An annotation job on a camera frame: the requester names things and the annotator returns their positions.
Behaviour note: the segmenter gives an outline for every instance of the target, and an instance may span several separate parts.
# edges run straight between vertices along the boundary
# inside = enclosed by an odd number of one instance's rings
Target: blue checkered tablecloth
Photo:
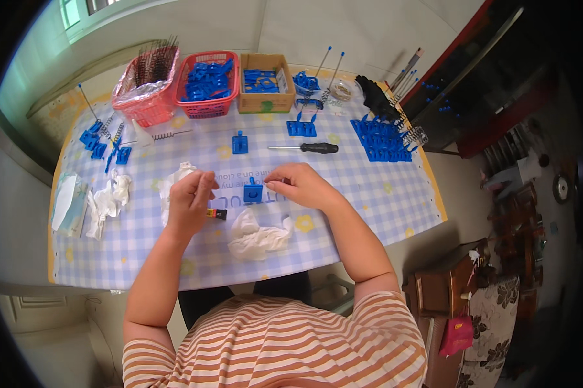
[[[208,219],[183,255],[179,288],[199,289],[246,283],[317,268],[339,260],[333,237],[323,214],[288,201],[264,186],[264,202],[251,204],[259,224],[281,227],[286,216],[295,230],[287,249],[268,252],[263,261],[239,261],[229,252],[231,225],[246,208],[243,188],[253,176],[257,183],[275,167],[291,161],[309,163],[321,176],[340,190],[357,209],[383,244],[392,244],[442,222],[435,206],[434,190],[418,151],[412,162],[384,163],[368,161],[350,119],[360,119],[368,112],[362,94],[349,102],[329,100],[315,121],[318,137],[291,138],[285,122],[295,120],[292,108],[287,114],[240,115],[237,100],[229,114],[213,119],[190,120],[181,109],[169,122],[151,129],[159,140],[140,148],[135,143],[131,125],[123,132],[123,146],[132,146],[125,166],[117,166],[120,175],[129,175],[129,203],[117,218],[108,218],[101,241],[86,237],[90,226],[87,209],[81,237],[63,237],[52,232],[55,283],[97,289],[129,289],[162,231],[160,195],[157,182],[165,179],[189,161],[202,170],[216,172],[221,188],[209,207],[227,209],[227,221]],[[102,120],[113,109],[109,102],[94,106]],[[88,109],[82,110],[61,155],[60,171],[75,172],[95,192],[105,187],[110,174],[104,174],[105,160],[91,159],[78,140],[93,123]],[[114,134],[122,121],[116,113],[108,130]],[[233,155],[231,137],[242,130],[248,136],[249,153]],[[330,142],[339,152],[321,155],[300,151],[268,150],[269,145],[298,145],[302,142]]]

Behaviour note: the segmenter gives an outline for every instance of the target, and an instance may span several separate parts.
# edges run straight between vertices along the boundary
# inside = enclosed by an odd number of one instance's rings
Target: red bag
[[[460,350],[473,346],[473,320],[467,309],[462,311],[464,316],[458,316],[447,321],[445,332],[442,335],[442,344],[438,354],[452,356]]]

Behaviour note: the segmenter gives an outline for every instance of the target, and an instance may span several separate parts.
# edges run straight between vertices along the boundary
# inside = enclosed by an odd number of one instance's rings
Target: screwdriver
[[[300,149],[302,152],[319,152],[319,153],[336,153],[339,151],[339,146],[336,144],[330,143],[302,143],[300,146],[269,146],[268,149],[277,149],[277,150],[291,150],[291,149]]]

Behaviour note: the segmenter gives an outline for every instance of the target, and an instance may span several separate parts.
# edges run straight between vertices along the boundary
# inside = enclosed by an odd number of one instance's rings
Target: person's left hand
[[[168,222],[165,229],[186,246],[205,224],[208,199],[214,199],[212,190],[218,189],[214,172],[196,170],[171,186]]]

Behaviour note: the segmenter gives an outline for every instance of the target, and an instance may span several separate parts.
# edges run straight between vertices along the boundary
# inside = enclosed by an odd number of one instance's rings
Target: striped shirt
[[[203,315],[177,352],[149,339],[123,350],[133,387],[420,387],[426,352],[396,291],[350,318],[298,300],[241,295]]]

